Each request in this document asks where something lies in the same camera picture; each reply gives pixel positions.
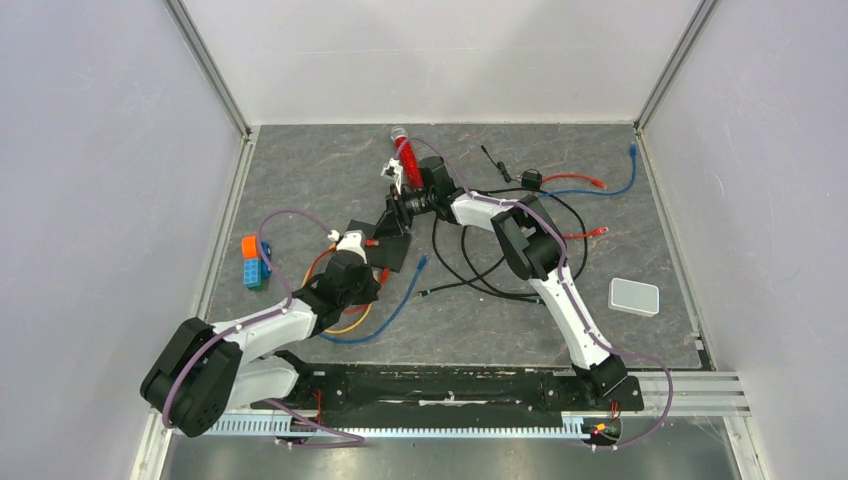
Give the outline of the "black network switch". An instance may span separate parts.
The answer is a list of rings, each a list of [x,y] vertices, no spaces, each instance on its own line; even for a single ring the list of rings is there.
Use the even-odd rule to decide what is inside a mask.
[[[361,230],[367,240],[376,241],[375,246],[365,247],[367,259],[373,268],[388,268],[394,273],[399,273],[402,270],[412,241],[410,233],[378,238],[375,235],[376,226],[374,224],[358,220],[350,220],[345,230]]]

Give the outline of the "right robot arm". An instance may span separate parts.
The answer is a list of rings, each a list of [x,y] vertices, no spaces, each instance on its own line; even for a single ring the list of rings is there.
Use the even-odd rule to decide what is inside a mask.
[[[493,232],[513,274],[536,291],[563,334],[579,377],[580,400],[602,408],[617,396],[628,376],[626,366],[607,345],[579,295],[566,263],[563,236],[539,198],[506,200],[464,191],[438,156],[424,160],[419,188],[408,184],[395,158],[381,174],[391,184],[385,211],[370,235],[376,244],[366,250],[373,266],[399,271],[410,248],[414,218],[429,212],[448,223]]]

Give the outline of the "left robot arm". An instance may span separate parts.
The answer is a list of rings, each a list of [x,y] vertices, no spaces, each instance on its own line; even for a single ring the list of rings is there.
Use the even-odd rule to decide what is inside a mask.
[[[301,408],[311,401],[314,383],[281,349],[323,333],[347,308],[374,302],[380,287],[365,253],[336,250],[324,271],[289,300],[236,320],[181,322],[143,378],[140,395],[165,427],[188,437],[208,431],[228,410],[266,399]]]

